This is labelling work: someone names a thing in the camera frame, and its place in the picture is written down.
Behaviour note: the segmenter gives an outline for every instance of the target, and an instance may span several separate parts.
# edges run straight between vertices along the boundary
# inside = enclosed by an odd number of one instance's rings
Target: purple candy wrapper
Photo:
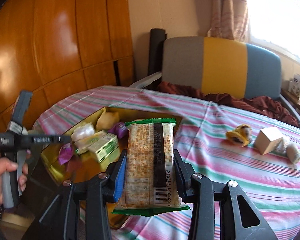
[[[58,157],[59,164],[62,165],[67,163],[71,159],[73,152],[74,151],[73,151],[72,143],[67,143],[63,145],[59,151],[59,157]]]
[[[108,130],[108,132],[115,134],[119,139],[121,139],[129,133],[129,130],[126,128],[124,122],[118,122],[110,130]]]

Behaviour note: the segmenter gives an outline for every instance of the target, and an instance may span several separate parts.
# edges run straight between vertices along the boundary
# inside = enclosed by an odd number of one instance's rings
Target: barcode
[[[166,187],[155,188],[155,204],[167,204],[168,203],[168,189]]]

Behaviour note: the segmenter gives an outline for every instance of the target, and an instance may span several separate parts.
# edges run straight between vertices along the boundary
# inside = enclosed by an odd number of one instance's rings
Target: blue gripper pad
[[[117,178],[114,183],[114,194],[113,194],[114,202],[118,202],[119,198],[122,195],[123,186],[124,186],[124,177],[126,173],[126,163],[127,163],[127,155],[123,157],[122,164],[120,166]]]

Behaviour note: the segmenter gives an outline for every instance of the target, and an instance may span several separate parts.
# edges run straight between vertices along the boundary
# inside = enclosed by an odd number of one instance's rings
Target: red blanket
[[[165,81],[162,81],[159,84],[157,90],[169,94],[183,95],[206,101],[213,101],[219,105],[231,106],[257,114],[262,114],[292,126],[299,127],[297,119],[295,119],[290,112],[281,105],[280,102],[274,101],[267,96],[255,97],[252,99],[237,99],[226,93],[205,95],[200,90],[193,87],[174,85]]]

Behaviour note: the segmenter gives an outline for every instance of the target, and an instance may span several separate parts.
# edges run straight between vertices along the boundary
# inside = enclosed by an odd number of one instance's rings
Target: curtain
[[[248,20],[247,0],[213,0],[208,37],[246,42]]]

